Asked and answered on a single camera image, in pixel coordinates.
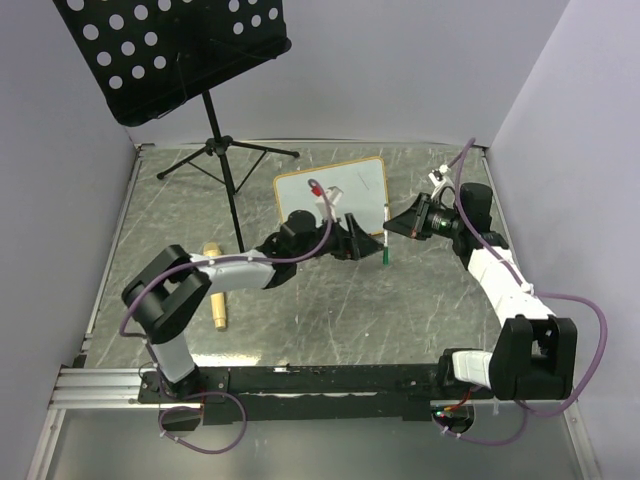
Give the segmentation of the white green whiteboard marker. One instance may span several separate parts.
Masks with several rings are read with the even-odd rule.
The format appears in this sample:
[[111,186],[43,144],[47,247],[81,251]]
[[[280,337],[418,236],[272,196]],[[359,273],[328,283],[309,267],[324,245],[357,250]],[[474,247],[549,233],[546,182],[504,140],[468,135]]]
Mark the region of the white green whiteboard marker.
[[390,207],[388,203],[384,204],[384,221],[383,221],[383,265],[389,265],[389,232],[387,228],[384,226],[388,220],[390,220]]

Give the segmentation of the yellow framed whiteboard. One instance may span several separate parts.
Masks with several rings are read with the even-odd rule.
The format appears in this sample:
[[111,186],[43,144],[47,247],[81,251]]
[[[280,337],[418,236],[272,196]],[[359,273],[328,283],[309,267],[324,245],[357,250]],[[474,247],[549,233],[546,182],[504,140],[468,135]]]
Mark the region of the yellow framed whiteboard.
[[335,212],[343,226],[346,226],[344,216],[351,213],[366,233],[379,235],[383,232],[385,206],[390,201],[385,165],[381,157],[352,160],[277,176],[273,186],[282,221],[296,210],[306,210],[315,216],[316,225],[320,225],[322,214],[318,208],[318,196],[308,185],[309,179],[315,179],[325,189],[337,187],[342,191],[341,198],[335,203]]

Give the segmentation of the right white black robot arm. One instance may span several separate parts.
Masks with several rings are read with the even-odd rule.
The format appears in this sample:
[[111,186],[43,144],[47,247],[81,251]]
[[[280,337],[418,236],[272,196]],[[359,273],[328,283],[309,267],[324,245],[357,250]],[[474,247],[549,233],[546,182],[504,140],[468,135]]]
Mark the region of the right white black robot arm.
[[577,328],[526,291],[508,243],[492,230],[493,191],[469,182],[461,203],[447,207],[420,194],[403,213],[385,221],[387,231],[424,241],[447,238],[466,271],[479,283],[501,326],[492,351],[452,348],[440,358],[438,390],[458,398],[471,384],[500,400],[564,400],[572,390]]

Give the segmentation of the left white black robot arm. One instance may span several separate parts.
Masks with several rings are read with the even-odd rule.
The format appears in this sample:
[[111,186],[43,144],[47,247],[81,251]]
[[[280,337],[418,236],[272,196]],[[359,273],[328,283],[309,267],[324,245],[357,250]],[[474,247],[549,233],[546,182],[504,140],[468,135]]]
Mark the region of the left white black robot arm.
[[311,258],[358,261],[383,250],[352,214],[345,221],[317,224],[312,213],[297,210],[261,245],[240,254],[212,257],[189,254],[178,244],[165,248],[122,291],[128,311],[120,334],[128,336],[126,324],[135,320],[162,390],[174,401],[189,400],[203,386],[184,331],[201,302],[218,293],[279,287]]

